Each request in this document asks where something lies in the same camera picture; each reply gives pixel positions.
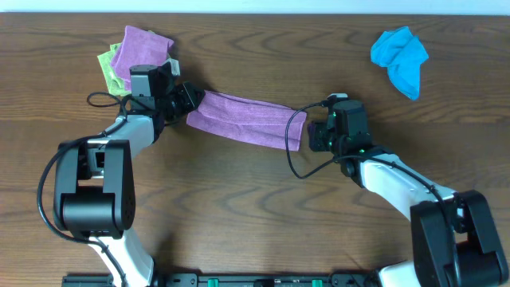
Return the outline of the purple microfiber cloth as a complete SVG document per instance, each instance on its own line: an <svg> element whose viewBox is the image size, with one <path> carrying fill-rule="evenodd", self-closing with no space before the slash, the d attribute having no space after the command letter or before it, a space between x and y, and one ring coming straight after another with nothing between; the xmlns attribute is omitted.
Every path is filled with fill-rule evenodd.
<svg viewBox="0 0 510 287"><path fill-rule="evenodd" d="M298 151L306 119L284 105L207 91L186 123L227 139Z"/></svg>

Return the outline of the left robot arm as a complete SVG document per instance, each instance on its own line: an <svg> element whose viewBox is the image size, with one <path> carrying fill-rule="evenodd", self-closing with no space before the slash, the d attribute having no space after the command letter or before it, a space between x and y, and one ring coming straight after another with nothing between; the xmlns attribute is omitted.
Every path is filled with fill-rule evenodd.
<svg viewBox="0 0 510 287"><path fill-rule="evenodd" d="M205 96L190 82L177 83L177 61L134 65L131 93L116 99L119 114L101 133L63 142L49 166L56 169L51 228L92 247L110 271L106 278L64 279L66 285L164 286L143 248L135 219L133 159L164 128L193 112Z"/></svg>

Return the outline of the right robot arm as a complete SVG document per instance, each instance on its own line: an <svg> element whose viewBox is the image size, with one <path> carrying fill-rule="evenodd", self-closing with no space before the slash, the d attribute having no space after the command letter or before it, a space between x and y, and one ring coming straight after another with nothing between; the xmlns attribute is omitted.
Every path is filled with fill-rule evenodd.
<svg viewBox="0 0 510 287"><path fill-rule="evenodd" d="M374 144L362 102L324 100L324 121L308 127L312 151L329 151L357 185L385 199L411 227L413 258L378 271L381 286L498 286L509 267L488 201L420 175Z"/></svg>

